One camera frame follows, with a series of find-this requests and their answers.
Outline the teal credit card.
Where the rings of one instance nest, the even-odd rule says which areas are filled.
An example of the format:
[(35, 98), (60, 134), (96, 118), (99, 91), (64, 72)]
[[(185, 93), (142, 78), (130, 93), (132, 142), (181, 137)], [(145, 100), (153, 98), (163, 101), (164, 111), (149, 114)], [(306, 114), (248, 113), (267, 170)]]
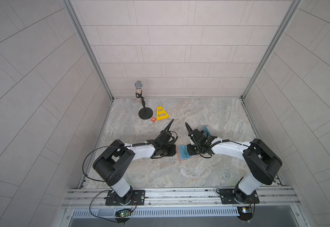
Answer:
[(178, 155), (179, 155), (180, 161), (188, 160), (188, 159), (192, 158), (192, 156), (188, 152), (187, 145), (178, 146)]

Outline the clear acrylic card stand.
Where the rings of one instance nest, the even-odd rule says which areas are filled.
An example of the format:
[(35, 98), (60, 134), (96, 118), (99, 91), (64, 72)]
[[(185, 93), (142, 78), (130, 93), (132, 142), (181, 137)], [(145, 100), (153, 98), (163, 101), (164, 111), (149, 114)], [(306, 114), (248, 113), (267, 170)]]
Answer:
[(203, 134), (208, 138), (209, 136), (211, 136), (211, 133), (209, 132), (208, 128), (205, 126), (202, 129)]

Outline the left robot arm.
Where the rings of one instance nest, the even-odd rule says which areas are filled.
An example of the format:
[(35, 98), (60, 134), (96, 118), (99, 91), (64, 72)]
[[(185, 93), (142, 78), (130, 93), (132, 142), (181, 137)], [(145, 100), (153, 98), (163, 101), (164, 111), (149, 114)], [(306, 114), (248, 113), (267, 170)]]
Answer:
[(124, 174), (131, 162), (172, 157), (176, 154), (177, 139), (176, 132), (165, 129), (154, 140), (143, 143), (127, 144), (115, 140), (94, 161), (92, 167), (119, 198), (127, 201), (132, 197), (133, 189), (124, 179)]

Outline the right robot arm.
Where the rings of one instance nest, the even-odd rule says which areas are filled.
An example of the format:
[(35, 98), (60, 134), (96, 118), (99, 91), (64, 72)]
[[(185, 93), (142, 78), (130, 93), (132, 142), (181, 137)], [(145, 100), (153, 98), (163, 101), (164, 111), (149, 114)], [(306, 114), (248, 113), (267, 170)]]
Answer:
[(199, 155), (226, 155), (246, 162), (250, 173), (235, 186), (232, 197), (245, 203), (260, 186), (271, 185), (282, 167), (281, 159), (260, 139), (251, 142), (223, 140), (217, 136), (204, 135), (203, 131), (186, 125), (191, 143), (189, 152)]

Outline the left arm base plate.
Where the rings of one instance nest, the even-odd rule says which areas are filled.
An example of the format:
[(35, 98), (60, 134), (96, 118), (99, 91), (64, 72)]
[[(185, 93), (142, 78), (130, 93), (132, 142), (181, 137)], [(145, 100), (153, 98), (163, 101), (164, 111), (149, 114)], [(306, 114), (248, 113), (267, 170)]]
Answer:
[(126, 206), (126, 205), (144, 205), (145, 190), (131, 189), (124, 197), (120, 197), (115, 191), (108, 193), (106, 197), (106, 206)]

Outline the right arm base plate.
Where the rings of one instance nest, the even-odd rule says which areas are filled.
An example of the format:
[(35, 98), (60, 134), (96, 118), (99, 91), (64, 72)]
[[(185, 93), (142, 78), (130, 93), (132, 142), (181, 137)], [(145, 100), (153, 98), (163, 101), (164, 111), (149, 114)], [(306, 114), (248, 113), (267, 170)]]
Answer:
[(239, 189), (217, 188), (216, 193), (220, 195), (222, 204), (258, 204), (260, 202), (256, 191), (246, 195)]

